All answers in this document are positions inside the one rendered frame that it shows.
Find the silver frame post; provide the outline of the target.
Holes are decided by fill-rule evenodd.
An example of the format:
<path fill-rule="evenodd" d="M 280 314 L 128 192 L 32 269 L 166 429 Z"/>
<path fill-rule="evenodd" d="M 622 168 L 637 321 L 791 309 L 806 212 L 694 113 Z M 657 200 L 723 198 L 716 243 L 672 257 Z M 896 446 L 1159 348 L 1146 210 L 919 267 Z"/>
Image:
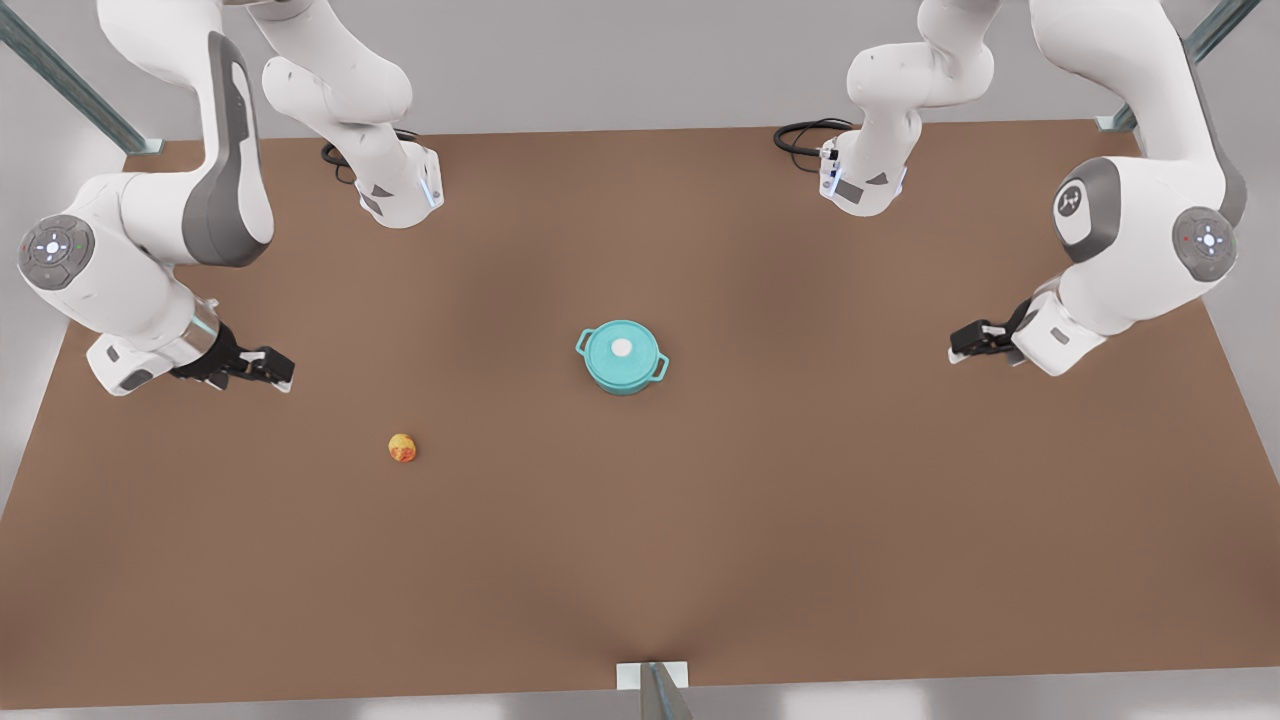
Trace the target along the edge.
<path fill-rule="evenodd" d="M 640 720 L 694 720 L 686 661 L 617 664 L 614 674 L 617 691 L 639 692 Z"/>
<path fill-rule="evenodd" d="M 1245 18 L 1266 1 L 1213 0 L 1213 5 L 1198 24 L 1188 35 L 1179 36 L 1180 61 L 1194 70 Z M 1138 126 L 1138 117 L 1128 100 L 1112 114 L 1094 118 L 1094 127 L 1102 133 L 1130 133 Z"/>
<path fill-rule="evenodd" d="M 165 141 L 145 138 L 110 102 L 0 0 L 0 42 L 5 44 L 46 85 L 129 156 L 157 155 Z"/>

